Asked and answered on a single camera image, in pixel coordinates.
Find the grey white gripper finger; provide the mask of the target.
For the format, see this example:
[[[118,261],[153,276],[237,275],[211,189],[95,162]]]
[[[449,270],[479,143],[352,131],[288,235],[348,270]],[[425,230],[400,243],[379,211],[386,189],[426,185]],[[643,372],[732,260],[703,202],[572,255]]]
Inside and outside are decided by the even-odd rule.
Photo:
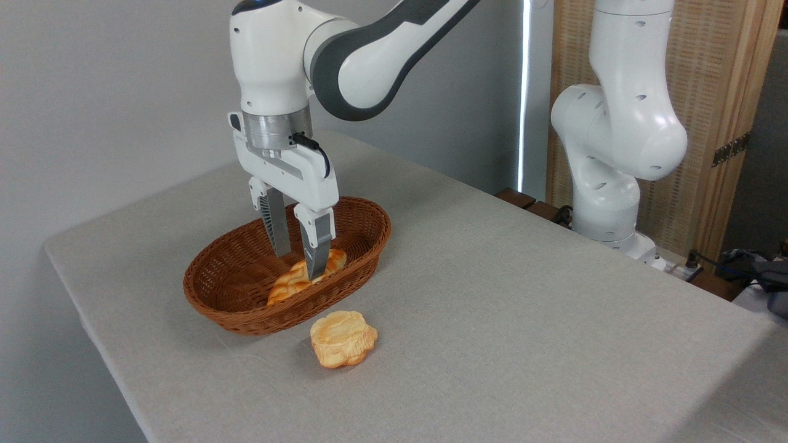
[[[336,237],[333,208],[314,211],[296,204],[294,215],[301,230],[307,275],[313,281],[326,272],[331,242]]]
[[[292,247],[288,236],[284,194],[258,177],[250,178],[249,188],[253,207],[262,217],[265,232],[276,256],[290,254]]]

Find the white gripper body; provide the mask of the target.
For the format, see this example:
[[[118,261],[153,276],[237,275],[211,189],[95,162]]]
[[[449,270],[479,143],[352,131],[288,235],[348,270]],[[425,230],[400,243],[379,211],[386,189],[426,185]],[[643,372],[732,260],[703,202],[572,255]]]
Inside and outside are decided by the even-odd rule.
[[[295,134],[312,135],[310,113],[229,113],[228,122],[240,165],[248,174],[312,211],[337,204],[336,174],[327,156],[292,140]]]

